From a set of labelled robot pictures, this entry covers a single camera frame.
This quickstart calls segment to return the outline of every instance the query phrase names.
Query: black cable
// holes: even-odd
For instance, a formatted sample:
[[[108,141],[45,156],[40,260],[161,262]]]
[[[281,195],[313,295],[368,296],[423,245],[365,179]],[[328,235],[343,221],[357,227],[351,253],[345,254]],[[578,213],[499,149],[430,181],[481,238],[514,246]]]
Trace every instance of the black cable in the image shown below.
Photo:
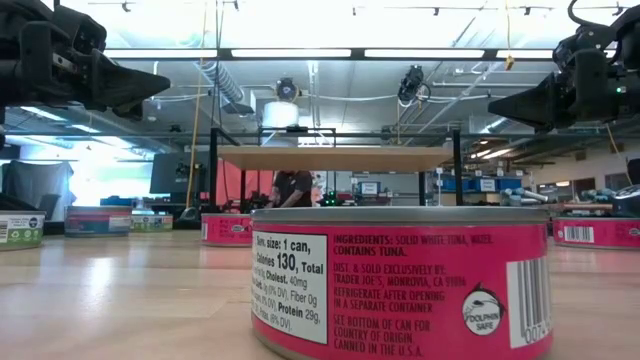
[[[582,25],[582,26],[602,26],[602,24],[597,24],[591,21],[587,21],[584,19],[581,19],[579,17],[576,16],[576,14],[573,13],[573,6],[576,4],[576,2],[578,2],[578,0],[571,0],[571,3],[569,4],[569,7],[567,8],[567,12],[569,13],[569,18],[571,20],[573,20],[573,22],[575,22],[578,25]]]
[[[426,87],[426,88],[427,88],[428,95],[427,95],[427,98],[426,98],[426,99],[422,99],[421,101],[426,101],[426,100],[431,99],[431,87],[430,87],[429,85],[427,85],[427,83],[426,83],[426,82],[424,82],[424,81],[422,82],[422,85],[424,85],[424,87]]]

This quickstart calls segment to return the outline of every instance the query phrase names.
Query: nutrition facts label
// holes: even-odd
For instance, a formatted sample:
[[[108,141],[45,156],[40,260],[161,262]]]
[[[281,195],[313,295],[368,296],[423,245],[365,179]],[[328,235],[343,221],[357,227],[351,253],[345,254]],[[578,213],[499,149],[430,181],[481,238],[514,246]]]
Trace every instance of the nutrition facts label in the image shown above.
[[[263,322],[327,344],[327,236],[254,231],[252,293]]]

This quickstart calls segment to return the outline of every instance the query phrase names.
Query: metal can rim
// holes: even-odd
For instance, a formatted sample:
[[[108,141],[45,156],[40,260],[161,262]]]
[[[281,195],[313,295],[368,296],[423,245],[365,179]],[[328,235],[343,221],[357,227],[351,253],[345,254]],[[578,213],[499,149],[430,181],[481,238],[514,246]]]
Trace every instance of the metal can rim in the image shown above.
[[[412,223],[412,224],[522,224],[546,223],[546,210],[491,206],[376,206],[254,210],[257,223]]]

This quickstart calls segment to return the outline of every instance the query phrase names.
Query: yellow cable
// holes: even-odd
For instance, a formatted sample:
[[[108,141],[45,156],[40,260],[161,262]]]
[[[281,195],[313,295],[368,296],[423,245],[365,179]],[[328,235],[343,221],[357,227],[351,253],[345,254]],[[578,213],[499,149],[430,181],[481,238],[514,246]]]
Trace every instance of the yellow cable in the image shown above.
[[[509,12],[509,0],[504,0],[504,9],[507,12],[507,60],[505,61],[507,71],[511,70],[515,59],[511,56],[511,14]]]
[[[607,124],[607,132],[609,133],[609,139],[611,139],[611,145],[613,145],[613,150],[616,151],[616,154],[618,154],[618,157],[620,158],[620,160],[624,161],[624,166],[625,166],[624,174],[627,175],[627,180],[629,180],[629,185],[633,185],[633,182],[631,181],[631,176],[629,175],[627,160],[623,159],[622,155],[620,155],[620,151],[618,151],[618,146],[616,145],[616,141],[613,139],[611,128],[609,128],[609,124]]]
[[[400,145],[400,99],[396,103],[396,133],[398,134],[398,139],[396,140],[396,144]]]
[[[205,1],[204,21],[202,23],[202,41],[200,42],[200,49],[204,49],[204,38],[207,34],[207,8],[209,7],[208,5],[209,5],[209,2]],[[204,65],[204,57],[201,57],[200,67],[202,67],[203,65]],[[196,114],[193,119],[193,136],[191,137],[191,162],[189,164],[189,184],[187,186],[187,203],[185,204],[185,208],[187,209],[191,206],[191,187],[193,185],[192,184],[193,183],[193,165],[195,164],[195,161],[196,161],[196,139],[198,134],[198,118],[200,115],[200,92],[202,90],[202,88],[200,87],[201,85],[202,85],[202,75],[198,76],[198,92],[196,96],[196,110],[195,110]]]

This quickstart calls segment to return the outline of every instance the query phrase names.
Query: white label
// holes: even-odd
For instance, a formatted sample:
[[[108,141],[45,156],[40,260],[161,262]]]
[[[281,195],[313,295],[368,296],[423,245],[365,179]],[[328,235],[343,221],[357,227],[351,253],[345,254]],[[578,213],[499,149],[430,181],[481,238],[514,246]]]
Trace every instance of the white label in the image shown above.
[[[378,183],[362,183],[363,195],[378,195]]]
[[[496,181],[493,179],[480,179],[480,191],[483,191],[483,192],[496,191]]]
[[[9,234],[12,241],[16,238],[38,237],[43,226],[44,215],[0,215],[0,244],[9,242]]]
[[[595,236],[593,234],[593,227],[591,226],[565,226],[564,227],[564,240],[589,243],[595,242]]]
[[[131,228],[131,216],[109,216],[109,230]]]
[[[327,344],[327,236],[253,232],[252,311],[289,335]]]
[[[547,257],[507,263],[511,348],[542,340],[551,332]]]

